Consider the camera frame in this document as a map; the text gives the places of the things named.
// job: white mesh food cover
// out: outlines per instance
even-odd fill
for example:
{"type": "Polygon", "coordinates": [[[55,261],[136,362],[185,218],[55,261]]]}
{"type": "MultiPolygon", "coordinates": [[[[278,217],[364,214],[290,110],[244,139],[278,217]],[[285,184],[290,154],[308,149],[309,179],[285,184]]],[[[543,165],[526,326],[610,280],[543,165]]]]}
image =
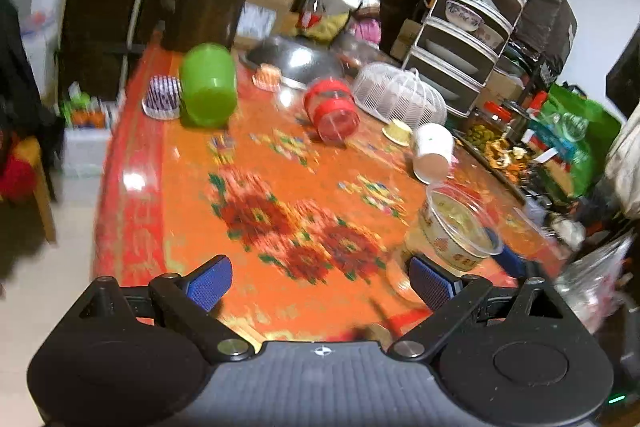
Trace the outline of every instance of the white mesh food cover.
{"type": "Polygon", "coordinates": [[[442,95],[422,82],[416,70],[373,62],[360,70],[352,91],[359,108],[386,123],[401,120],[415,130],[447,120],[442,95]]]}

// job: orange floral tablecloth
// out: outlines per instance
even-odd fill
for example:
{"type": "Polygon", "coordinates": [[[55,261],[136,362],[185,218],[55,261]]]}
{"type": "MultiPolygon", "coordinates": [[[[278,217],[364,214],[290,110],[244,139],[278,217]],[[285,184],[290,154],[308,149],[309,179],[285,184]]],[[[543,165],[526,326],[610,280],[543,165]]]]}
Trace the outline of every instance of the orange floral tablecloth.
{"type": "MultiPolygon", "coordinates": [[[[315,141],[300,96],[256,89],[242,66],[227,130],[147,118],[149,78],[177,75],[179,62],[150,44],[127,88],[102,184],[95,274],[142,285],[226,254],[233,286],[214,312],[256,341],[348,339],[373,323],[400,334],[427,317],[385,276],[424,199],[407,174],[410,152],[364,114],[345,147],[315,141]]],[[[449,182],[485,204],[513,250],[557,274],[559,251],[516,200],[462,148],[454,155],[449,182]]],[[[514,283],[492,259],[474,273],[514,283]]]]}

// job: white paper cup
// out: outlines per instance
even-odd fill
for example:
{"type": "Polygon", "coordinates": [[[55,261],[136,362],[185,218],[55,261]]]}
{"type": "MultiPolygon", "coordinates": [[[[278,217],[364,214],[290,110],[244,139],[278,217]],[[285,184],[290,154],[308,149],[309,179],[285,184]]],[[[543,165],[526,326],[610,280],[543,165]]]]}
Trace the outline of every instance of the white paper cup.
{"type": "Polygon", "coordinates": [[[453,136],[437,123],[427,123],[414,131],[414,174],[422,183],[432,184],[447,177],[453,156],[453,136]]]}

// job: metal bowl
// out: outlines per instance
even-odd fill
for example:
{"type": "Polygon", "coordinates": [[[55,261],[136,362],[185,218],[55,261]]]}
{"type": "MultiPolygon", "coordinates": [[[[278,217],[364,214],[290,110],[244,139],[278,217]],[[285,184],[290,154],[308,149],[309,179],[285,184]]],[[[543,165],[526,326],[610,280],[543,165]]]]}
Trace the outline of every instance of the metal bowl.
{"type": "Polygon", "coordinates": [[[342,32],[331,44],[331,50],[340,58],[346,73],[356,78],[360,69],[372,62],[385,62],[392,66],[399,66],[396,60],[373,47],[366,41],[357,39],[354,35],[342,32]]]}
{"type": "Polygon", "coordinates": [[[342,63],[334,53],[304,38],[268,37],[241,60],[253,70],[260,64],[276,66],[282,72],[282,83],[294,89],[306,89],[316,78],[344,77],[342,63]]]}

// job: screw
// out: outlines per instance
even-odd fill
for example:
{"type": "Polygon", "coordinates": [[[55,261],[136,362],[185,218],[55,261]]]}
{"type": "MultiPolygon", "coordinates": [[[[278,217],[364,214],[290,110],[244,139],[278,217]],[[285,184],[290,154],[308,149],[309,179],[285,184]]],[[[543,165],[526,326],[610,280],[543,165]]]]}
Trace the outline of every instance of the screw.
{"type": "Polygon", "coordinates": [[[394,350],[405,359],[414,359],[424,353],[424,346],[414,341],[400,341],[394,344],[394,350]]]}
{"type": "Polygon", "coordinates": [[[228,357],[237,357],[249,350],[249,344],[242,339],[226,339],[218,343],[218,350],[228,357]]]}

